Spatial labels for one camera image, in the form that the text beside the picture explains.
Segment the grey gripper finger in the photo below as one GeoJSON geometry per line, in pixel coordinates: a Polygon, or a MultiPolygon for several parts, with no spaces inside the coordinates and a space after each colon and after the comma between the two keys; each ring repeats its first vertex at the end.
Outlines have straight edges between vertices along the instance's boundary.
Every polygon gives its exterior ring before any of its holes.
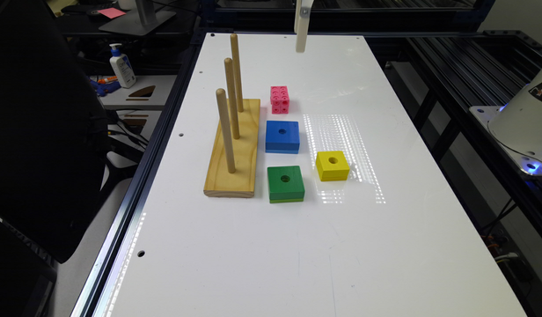
{"type": "Polygon", "coordinates": [[[313,2],[314,0],[297,0],[296,2],[294,32],[296,34],[295,50],[297,53],[305,51],[313,2]]]}

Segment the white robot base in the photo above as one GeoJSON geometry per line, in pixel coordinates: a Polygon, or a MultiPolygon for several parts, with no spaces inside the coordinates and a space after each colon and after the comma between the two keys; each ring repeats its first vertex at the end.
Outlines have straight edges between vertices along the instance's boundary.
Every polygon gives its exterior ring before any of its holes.
{"type": "Polygon", "coordinates": [[[542,69],[506,105],[470,113],[522,173],[542,177],[542,69]]]}

